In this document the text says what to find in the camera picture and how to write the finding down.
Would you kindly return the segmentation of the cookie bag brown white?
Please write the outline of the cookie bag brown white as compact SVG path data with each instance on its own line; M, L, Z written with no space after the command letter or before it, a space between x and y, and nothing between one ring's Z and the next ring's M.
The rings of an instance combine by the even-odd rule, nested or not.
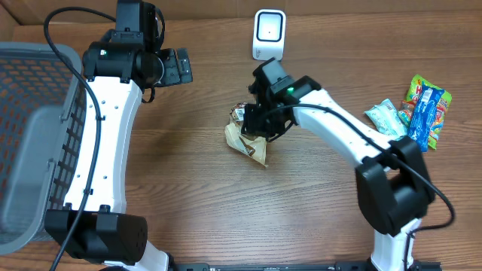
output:
M244 124L246 102L235 104L230 110L230 122L224 128L227 144L240 153L252 158L262 166L266 164L267 140L264 137L244 135L241 133Z

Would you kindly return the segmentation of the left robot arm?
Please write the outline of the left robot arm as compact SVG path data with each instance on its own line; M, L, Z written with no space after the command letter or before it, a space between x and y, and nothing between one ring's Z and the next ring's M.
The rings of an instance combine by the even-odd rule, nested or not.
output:
M120 1L115 27L85 51L74 71L86 93L79 154L61 209L44 227L61 254L108 270L171 268L166 252L148 241L147 221L126 212L125 175L136 112L158 87L192 82L188 52L163 48L165 21L144 1Z

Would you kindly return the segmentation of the blue snack wrapper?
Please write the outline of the blue snack wrapper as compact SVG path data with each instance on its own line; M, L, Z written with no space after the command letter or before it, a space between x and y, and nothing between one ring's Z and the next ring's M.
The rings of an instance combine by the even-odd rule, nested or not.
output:
M410 121L408 136L422 152L429 150L429 133L436 120L437 105L445 90L422 85L421 95L416 103Z

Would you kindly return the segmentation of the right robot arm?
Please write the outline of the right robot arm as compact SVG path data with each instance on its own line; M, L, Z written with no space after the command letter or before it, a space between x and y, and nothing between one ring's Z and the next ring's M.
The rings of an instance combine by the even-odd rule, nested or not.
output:
M317 135L355 170L358 207L374 229L365 261L339 262L335 270L440 270L415 260L414 236L435 199L423 155L407 136L399 140L366 126L341 108L308 76L295 80L271 58L253 72L242 132L277 139L295 124Z

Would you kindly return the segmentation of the green Haribo candy bag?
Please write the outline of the green Haribo candy bag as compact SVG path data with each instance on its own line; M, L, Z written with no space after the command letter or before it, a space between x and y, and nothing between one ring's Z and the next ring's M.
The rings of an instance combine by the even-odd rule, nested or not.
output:
M422 92L422 85L429 87L437 87L434 84L427 81L421 75L414 75L410 83L410 88L407 91L405 99L401 102L401 108L398 111L398 116L400 117L402 123L407 127L407 133L410 128L410 121L413 115L413 111L416 107L416 103ZM446 90L441 97L437 105L436 120L432 124L431 131L429 133L429 148L436 149L439 135L444 126L445 115L452 102L452 96Z

